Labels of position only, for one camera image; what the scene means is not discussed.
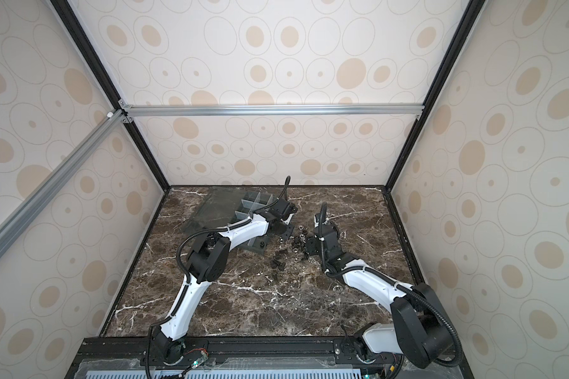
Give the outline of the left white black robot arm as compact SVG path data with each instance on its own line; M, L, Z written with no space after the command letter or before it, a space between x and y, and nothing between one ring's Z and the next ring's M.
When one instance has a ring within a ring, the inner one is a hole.
M265 208L234 224L195 232L178 248L175 260L184 278L167 316L149 328L149 347L155 347L169 366L184 356L183 338L206 289L224 272L229 253L274 228L288 228L295 206L283 212Z

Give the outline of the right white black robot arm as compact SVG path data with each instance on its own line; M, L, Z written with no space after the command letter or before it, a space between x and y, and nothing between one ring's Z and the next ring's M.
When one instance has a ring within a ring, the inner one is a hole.
M381 273L345 252L339 237L335 223L316 220L306 250L320 258L328 277L364 293L391 316L389 324L373 323L354 335L352 345L359 360L370 363L377 355L388 353L404 355L420 369L433 363L459 366L464 358L461 339L432 288Z

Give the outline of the clear compartment organizer box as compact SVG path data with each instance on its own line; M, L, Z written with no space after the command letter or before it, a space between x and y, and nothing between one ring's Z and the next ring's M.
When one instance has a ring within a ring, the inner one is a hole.
M277 197L263 187L210 187L209 193L193 216L180 228L184 236L202 229L222 227L243 220L251 210L268 205ZM278 227L267 235L256 237L239 245L242 250L264 255L273 244L280 246L292 235L292 225Z

